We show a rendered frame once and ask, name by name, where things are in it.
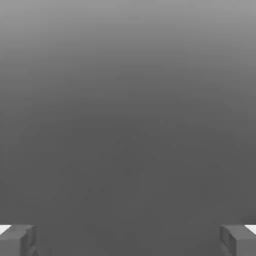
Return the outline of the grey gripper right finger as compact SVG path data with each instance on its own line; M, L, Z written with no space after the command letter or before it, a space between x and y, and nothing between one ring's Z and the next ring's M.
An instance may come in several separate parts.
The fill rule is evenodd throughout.
M221 225L222 256L256 256L256 224Z

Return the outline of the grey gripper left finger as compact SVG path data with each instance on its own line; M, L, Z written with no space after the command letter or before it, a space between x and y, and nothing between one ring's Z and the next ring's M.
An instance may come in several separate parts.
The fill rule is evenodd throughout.
M0 256L38 256L33 224L0 224Z

